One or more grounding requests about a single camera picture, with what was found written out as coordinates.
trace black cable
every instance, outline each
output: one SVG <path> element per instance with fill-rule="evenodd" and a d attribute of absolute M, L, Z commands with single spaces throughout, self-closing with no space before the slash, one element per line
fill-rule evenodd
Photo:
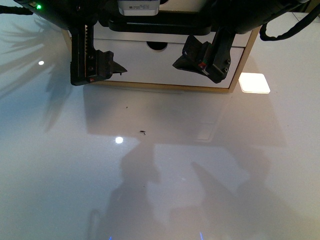
<path fill-rule="evenodd" d="M 262 25 L 262 27 L 260 29 L 260 38 L 262 41 L 279 41 L 279 40 L 291 38 L 292 36 L 299 33 L 301 30 L 303 30 L 310 23 L 312 23 L 313 20 L 315 20 L 319 14 L 320 14 L 320 4 L 318 4 L 307 16 L 305 16 L 302 20 L 300 20 L 289 31 L 287 31 L 286 33 L 284 33 L 280 36 L 277 36 L 277 37 L 268 36 L 266 34 L 268 23 L 265 23 Z"/>
<path fill-rule="evenodd" d="M 0 14 L 32 15 L 34 13 L 25 7 L 0 5 Z"/>

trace white glossy floor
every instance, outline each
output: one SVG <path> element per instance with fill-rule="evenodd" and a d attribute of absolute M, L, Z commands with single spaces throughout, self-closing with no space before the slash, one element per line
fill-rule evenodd
<path fill-rule="evenodd" d="M 320 239 L 320 23 L 257 39 L 270 94 L 74 87 L 58 28 L 0 32 L 1 240 Z"/>

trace white drawer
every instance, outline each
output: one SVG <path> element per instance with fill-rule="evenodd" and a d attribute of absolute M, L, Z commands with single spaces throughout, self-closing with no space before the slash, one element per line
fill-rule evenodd
<path fill-rule="evenodd" d="M 237 34 L 234 38 L 233 47 L 245 47 L 249 40 L 251 32 L 246 34 Z M 97 23 L 94 26 L 94 38 L 104 40 L 126 40 L 126 41 L 150 41 L 150 42 L 165 42 L 165 43 L 176 43 L 185 44 L 187 35 L 175 35 L 175 34 L 162 34 L 162 33 L 143 33 L 143 32 L 119 32 L 112 31 L 108 27 L 101 26 Z M 204 43 L 206 41 L 212 42 L 215 37 L 215 33 L 211 32 L 205 36 L 196 36 L 196 38 Z"/>
<path fill-rule="evenodd" d="M 145 41 L 94 40 L 94 47 L 101 51 L 114 52 L 114 61 L 127 69 L 121 76 L 114 74 L 110 81 L 229 88 L 239 60 L 242 47 L 231 49 L 231 66 L 227 78 L 214 83 L 197 73 L 175 69 L 172 64 L 182 55 L 183 44 L 168 43 L 158 52 L 148 47 Z"/>

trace wooden cabinet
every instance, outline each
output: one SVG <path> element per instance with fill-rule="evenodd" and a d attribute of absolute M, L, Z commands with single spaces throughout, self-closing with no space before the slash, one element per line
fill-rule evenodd
<path fill-rule="evenodd" d="M 94 47 L 114 52 L 114 61 L 128 72 L 114 74 L 107 81 L 96 84 L 158 88 L 188 91 L 232 92 L 243 70 L 258 31 L 237 35 L 231 48 L 231 66 L 227 78 L 216 84 L 197 73 L 175 69 L 172 64 L 182 55 L 188 36 L 157 33 L 116 32 L 97 24 Z M 196 36 L 201 42 L 212 42 L 215 33 Z M 151 49 L 147 42 L 166 42 L 163 50 Z"/>

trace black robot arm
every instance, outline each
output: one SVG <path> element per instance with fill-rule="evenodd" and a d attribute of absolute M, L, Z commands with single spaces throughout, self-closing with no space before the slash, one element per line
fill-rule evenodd
<path fill-rule="evenodd" d="M 189 35 L 179 70 L 199 73 L 214 83 L 226 78 L 230 49 L 236 34 L 244 34 L 309 0 L 207 0 L 198 13 L 159 12 L 155 16 L 122 16 L 117 0 L 14 0 L 72 35 L 71 83 L 84 85 L 109 79 L 127 70 L 113 61 L 110 51 L 95 50 L 94 25 L 119 32 Z M 193 35 L 216 32 L 212 43 Z"/>

